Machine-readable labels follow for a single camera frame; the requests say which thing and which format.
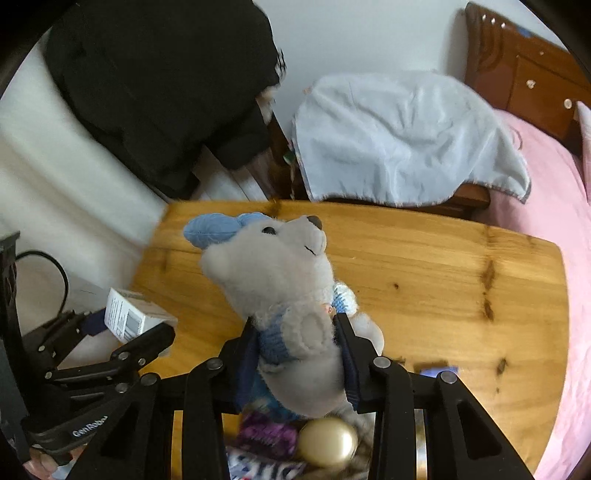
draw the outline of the bed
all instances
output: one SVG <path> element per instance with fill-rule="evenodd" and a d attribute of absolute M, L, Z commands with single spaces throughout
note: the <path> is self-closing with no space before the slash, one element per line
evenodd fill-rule
<path fill-rule="evenodd" d="M 469 32 L 465 83 L 499 110 L 532 178 L 525 205 L 491 192 L 490 207 L 476 212 L 473 219 L 557 244 L 569 287 L 564 391 L 535 476 L 537 480 L 589 478 L 591 206 L 585 188 L 591 185 L 584 183 L 577 102 L 591 105 L 591 84 L 568 52 L 502 15 L 471 3 L 465 15 Z"/>

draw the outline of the pink bedsheet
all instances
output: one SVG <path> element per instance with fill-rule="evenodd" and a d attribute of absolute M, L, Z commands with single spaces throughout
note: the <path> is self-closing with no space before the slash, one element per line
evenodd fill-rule
<path fill-rule="evenodd" d="M 525 205 L 491 192 L 477 220 L 555 243 L 562 252 L 569 291 L 570 342 L 564 390 L 537 480 L 562 480 L 591 441 L 591 207 L 578 160 L 532 125 L 499 111 L 532 179 Z"/>

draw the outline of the white box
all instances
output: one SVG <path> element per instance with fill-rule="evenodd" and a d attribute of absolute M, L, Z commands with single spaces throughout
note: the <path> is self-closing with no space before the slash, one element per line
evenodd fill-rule
<path fill-rule="evenodd" d="M 175 329 L 178 324 L 176 317 L 141 293 L 115 288 L 109 292 L 105 325 L 120 342 L 127 343 L 162 322 Z M 160 356 L 168 355 L 169 350 L 167 348 Z"/>

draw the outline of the gold ball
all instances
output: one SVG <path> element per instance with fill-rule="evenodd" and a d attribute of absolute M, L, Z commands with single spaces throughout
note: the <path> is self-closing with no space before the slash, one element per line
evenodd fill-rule
<path fill-rule="evenodd" d="M 355 429 L 336 417 L 310 420 L 300 431 L 298 451 L 308 463 L 321 468 L 345 465 L 359 439 Z"/>

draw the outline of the black cable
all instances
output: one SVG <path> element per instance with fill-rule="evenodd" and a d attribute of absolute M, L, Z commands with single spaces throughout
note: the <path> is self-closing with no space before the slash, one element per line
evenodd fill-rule
<path fill-rule="evenodd" d="M 61 301 L 60 309 L 57 312 L 56 317 L 59 317 L 61 313 L 64 311 L 64 305 L 66 304 L 66 300 L 68 298 L 68 293 L 70 291 L 70 283 L 68 282 L 68 276 L 66 275 L 66 270 L 60 265 L 60 263 L 53 258 L 50 254 L 46 254 L 41 250 L 25 250 L 24 252 L 20 252 L 14 259 L 15 262 L 18 262 L 21 258 L 25 257 L 43 257 L 46 260 L 49 260 L 53 263 L 57 269 L 61 273 L 61 277 L 64 280 L 64 299 Z"/>

